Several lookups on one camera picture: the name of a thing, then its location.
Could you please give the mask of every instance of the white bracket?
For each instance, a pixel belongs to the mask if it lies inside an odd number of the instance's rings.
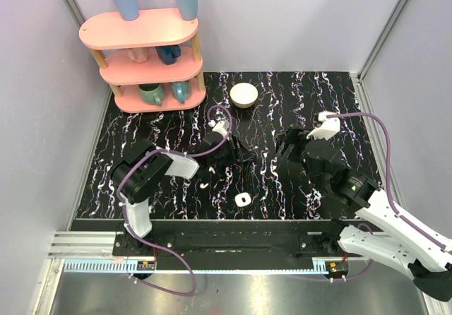
[[[319,122],[322,122],[322,125],[308,133],[307,138],[313,138],[314,140],[324,138],[325,140],[329,140],[340,131],[339,118],[329,119],[327,118],[328,115],[336,114],[334,112],[319,113]]]
[[[338,244],[347,253],[371,258],[413,279],[408,264],[414,263],[416,256],[402,244],[363,232],[352,225],[345,227],[340,233]]]
[[[199,164],[193,158],[170,153],[164,154],[173,160],[173,163],[165,173],[166,176],[178,176],[185,179],[191,179],[198,171]]]
[[[220,133],[223,137],[226,137],[228,129],[229,129],[228,121],[219,121],[215,124],[212,131]]]
[[[124,195],[122,195],[122,197],[126,201],[129,227],[133,229],[139,237],[145,237],[153,229],[153,225],[149,218],[149,198],[140,203],[130,204],[129,200]]]

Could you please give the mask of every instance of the black marble table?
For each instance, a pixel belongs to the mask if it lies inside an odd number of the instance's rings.
[[[275,135],[291,124],[312,128],[317,114],[324,110],[358,112],[348,73],[205,73],[205,81],[207,97],[191,110],[127,114],[111,100],[77,218],[121,219],[109,176],[124,151],[144,138],[160,147],[187,151],[210,130],[206,114],[212,105],[229,108],[234,132],[257,154],[257,161],[218,169],[203,180],[165,178],[151,196],[151,219],[298,220],[347,216],[345,212],[331,214],[328,202],[311,186],[300,165],[275,157]],[[258,101],[250,109],[238,109],[230,100],[231,87],[241,82],[258,88]],[[351,167],[380,180],[360,118],[342,120],[341,131],[332,143]],[[201,183],[209,185],[201,189]],[[243,210],[234,203],[234,197],[241,192],[248,192],[253,199],[251,207]]]

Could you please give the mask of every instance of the blue mug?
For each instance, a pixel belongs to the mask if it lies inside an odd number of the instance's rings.
[[[171,91],[174,98],[182,104],[191,96],[190,84],[187,81],[171,83]]]
[[[167,45],[165,47],[155,47],[157,55],[166,65],[176,62],[177,57],[181,56],[181,47],[179,45]]]

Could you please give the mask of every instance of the shelf tier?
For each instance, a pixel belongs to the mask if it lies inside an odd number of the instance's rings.
[[[140,10],[135,20],[101,13],[84,22],[78,35],[88,48],[108,50],[180,44],[197,31],[198,19],[182,20],[176,8],[165,8]]]
[[[137,85],[124,85],[121,87],[123,95],[121,97],[115,96],[114,101],[120,110],[123,112],[137,113],[137,112],[166,112],[171,110],[185,110],[197,107],[204,101],[206,91],[198,90],[198,81],[196,78],[190,80],[191,97],[183,105],[176,100],[171,92],[169,83],[165,83],[166,96],[161,106],[149,105],[144,102],[140,96],[140,88]]]
[[[190,47],[181,47],[181,56],[170,65],[158,58],[155,48],[149,49],[149,58],[143,63],[132,61],[126,50],[113,53],[105,61],[108,67],[100,69],[100,75],[105,82],[115,85],[186,81],[198,75],[203,67],[202,59],[194,61]]]

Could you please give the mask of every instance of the gray wall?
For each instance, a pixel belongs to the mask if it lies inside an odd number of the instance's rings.
[[[76,0],[86,18],[112,0]],[[174,0],[138,0],[141,8]],[[358,71],[397,0],[199,0],[206,71]]]
[[[0,304],[25,314],[108,93],[62,0],[0,0]]]
[[[405,207],[452,237],[452,0],[412,0],[364,79]]]

